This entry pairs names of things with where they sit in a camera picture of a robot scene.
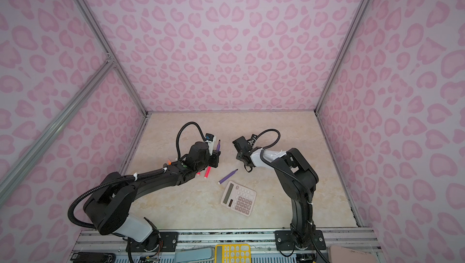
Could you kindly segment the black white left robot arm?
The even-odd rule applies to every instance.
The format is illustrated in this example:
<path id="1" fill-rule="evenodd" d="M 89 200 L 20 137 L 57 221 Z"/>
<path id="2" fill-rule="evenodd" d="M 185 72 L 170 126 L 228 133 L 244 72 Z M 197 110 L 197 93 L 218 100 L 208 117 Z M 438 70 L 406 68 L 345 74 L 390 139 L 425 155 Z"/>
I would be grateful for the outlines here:
<path id="1" fill-rule="evenodd" d="M 160 232 L 149 219 L 130 214 L 132 203 L 155 191 L 185 184 L 208 167 L 218 167 L 219 157 L 218 145 L 196 142 L 187 155 L 158 170 L 132 176 L 110 173 L 89 194 L 83 210 L 101 235 L 123 236 L 145 250 L 154 250 L 159 247 Z"/>

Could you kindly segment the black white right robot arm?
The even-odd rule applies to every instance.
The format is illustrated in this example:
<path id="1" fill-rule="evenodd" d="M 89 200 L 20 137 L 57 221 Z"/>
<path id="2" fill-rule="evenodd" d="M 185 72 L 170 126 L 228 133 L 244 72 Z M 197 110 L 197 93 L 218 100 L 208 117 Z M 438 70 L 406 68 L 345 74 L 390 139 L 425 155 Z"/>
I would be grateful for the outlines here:
<path id="1" fill-rule="evenodd" d="M 287 151 L 272 151 L 269 147 L 256 147 L 257 135 L 251 139 L 241 136 L 233 141 L 237 151 L 236 159 L 244 164 L 248 173 L 263 167 L 275 171 L 283 191 L 291 199 L 292 220 L 290 223 L 290 240 L 295 249 L 311 248 L 324 262 L 319 246 L 324 239 L 319 237 L 313 220 L 313 196 L 319 177 L 302 153 L 291 148 Z"/>

